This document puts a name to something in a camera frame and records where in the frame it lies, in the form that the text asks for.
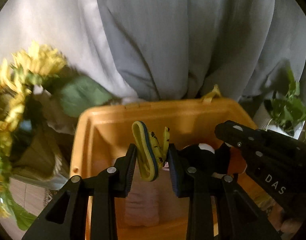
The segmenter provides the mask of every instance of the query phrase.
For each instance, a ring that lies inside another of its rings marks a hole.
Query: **sunflower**
[[[12,135],[25,110],[26,98],[31,95],[34,85],[41,86],[48,78],[67,64],[57,49],[32,42],[28,53],[21,50],[13,54],[14,63],[4,59],[0,65],[0,216],[10,216],[19,210],[10,210],[13,203],[9,192],[12,166],[9,160]]]
[[[21,83],[42,85],[42,83],[67,65],[66,59],[57,49],[32,42],[28,53],[25,50],[13,55],[15,72],[19,73]]]

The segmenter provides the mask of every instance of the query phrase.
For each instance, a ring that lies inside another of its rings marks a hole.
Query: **white pot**
[[[263,130],[272,130],[284,135],[287,135],[289,137],[291,137],[290,135],[288,135],[287,133],[285,133],[281,128],[279,128],[278,126],[275,125],[274,121],[271,121],[271,117],[268,114],[268,112],[266,111],[266,108],[264,106],[264,103],[262,103],[259,107],[259,109],[257,110],[254,118],[253,118],[254,123],[258,126],[259,129],[263,129]],[[305,122],[301,122],[299,123],[295,129],[295,135],[293,136],[294,139],[299,138],[301,131],[303,130],[304,127],[304,123]]]

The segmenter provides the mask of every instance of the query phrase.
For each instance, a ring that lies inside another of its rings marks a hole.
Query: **yellow flower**
[[[0,147],[4,155],[9,157],[12,147],[12,137],[9,131],[0,132]]]
[[[10,216],[10,213],[7,211],[7,206],[0,198],[0,218],[7,218]]]
[[[32,72],[42,77],[58,73],[65,65],[66,59],[57,49],[52,49],[48,45],[39,45],[33,41],[28,53],[25,50],[13,55],[14,66],[17,69],[23,68],[25,77]]]
[[[9,87],[14,92],[18,91],[18,88],[11,81],[10,67],[8,66],[8,62],[5,58],[0,66],[0,89],[3,87]]]

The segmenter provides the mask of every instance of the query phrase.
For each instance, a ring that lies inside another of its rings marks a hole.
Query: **orange plastic bin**
[[[157,138],[163,137],[164,127],[170,128],[170,143],[177,149],[208,143],[218,148],[222,141],[215,137],[215,126],[232,120],[255,129],[248,114],[235,101],[227,98],[212,100],[189,99],[102,106],[85,111],[78,122],[72,152],[70,176],[96,176],[112,166],[115,159],[124,156],[130,143],[134,121],[143,121]],[[242,173],[246,164],[240,152],[232,148],[229,173]],[[172,192],[168,171],[161,171],[153,183],[159,189],[160,223],[153,227],[132,227],[124,222],[124,199],[116,199],[117,233],[125,239],[185,239],[188,199],[178,199]],[[89,232],[90,206],[86,226]]]

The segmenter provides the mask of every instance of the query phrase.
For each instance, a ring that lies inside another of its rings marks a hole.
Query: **metal screw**
[[[224,180],[225,180],[226,182],[232,182],[232,181],[233,181],[233,178],[232,178],[231,176],[229,176],[229,175],[226,175],[226,176],[224,177]]]
[[[115,167],[109,167],[106,171],[108,173],[114,173],[116,171],[116,168]]]
[[[79,182],[79,181],[80,181],[80,176],[73,176],[73,177],[71,178],[71,181],[72,181],[73,183]]]
[[[188,167],[188,168],[187,168],[187,171],[188,171],[189,173],[195,173],[195,172],[196,172],[196,168],[195,168],[195,167]]]
[[[262,157],[263,154],[261,152],[255,152],[255,154],[258,156],[258,157]]]

